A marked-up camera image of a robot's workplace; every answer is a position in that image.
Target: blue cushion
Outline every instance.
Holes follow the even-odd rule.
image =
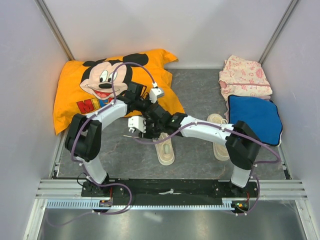
[[[264,144],[271,146],[280,144],[283,126],[277,106],[272,101],[252,96],[230,95],[228,104],[231,124],[243,121]]]

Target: white wall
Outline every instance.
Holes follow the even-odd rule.
[[[33,0],[0,1],[0,233],[23,237],[57,137],[53,104],[67,61]]]
[[[77,60],[164,48],[172,68],[258,60],[290,0],[45,0]]]
[[[283,122],[282,147],[320,224],[320,1],[300,1],[263,69]]]

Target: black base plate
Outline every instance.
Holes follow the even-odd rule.
[[[133,206],[188,206],[221,205],[221,198],[251,198],[257,196],[257,184],[248,182],[245,188],[238,188],[228,181],[210,179],[109,179],[110,183],[121,183],[132,192]],[[161,194],[173,190],[173,193]],[[110,187],[97,187],[91,182],[84,182],[82,197],[110,197]],[[121,186],[112,187],[113,205],[127,205],[129,192]]]

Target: metal floor plate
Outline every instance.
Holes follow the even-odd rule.
[[[85,209],[46,209],[62,224]],[[208,210],[130,210],[87,215],[64,227],[42,223],[39,240],[306,240],[294,201],[260,201],[248,216]]]

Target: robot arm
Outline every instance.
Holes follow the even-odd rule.
[[[244,188],[247,185],[260,146],[224,130],[229,129],[258,140],[258,137],[248,125],[239,121],[235,125],[218,124],[222,127],[222,129],[218,129],[210,126],[212,123],[196,119],[184,113],[177,112],[171,115],[155,99],[163,95],[161,90],[156,89],[154,91],[156,93],[152,96],[142,98],[141,92],[143,88],[143,85],[132,82],[125,94],[118,96],[116,103],[110,103],[111,107],[109,105],[104,106],[99,110],[99,114],[93,112],[87,116],[76,114],[73,117],[65,140],[65,147],[70,152],[82,124],[87,120],[87,117],[95,115],[85,127],[84,130],[87,133],[80,136],[74,151],[76,159],[84,164],[90,177],[95,182],[101,184],[107,177],[107,173],[103,169],[98,156],[101,147],[102,130],[116,119],[138,110],[142,113],[142,116],[133,116],[128,119],[128,127],[131,132],[139,131],[139,136],[146,139],[158,138],[161,133],[171,135],[178,132],[177,136],[198,138],[225,145],[230,160],[234,164],[231,182],[240,188]]]

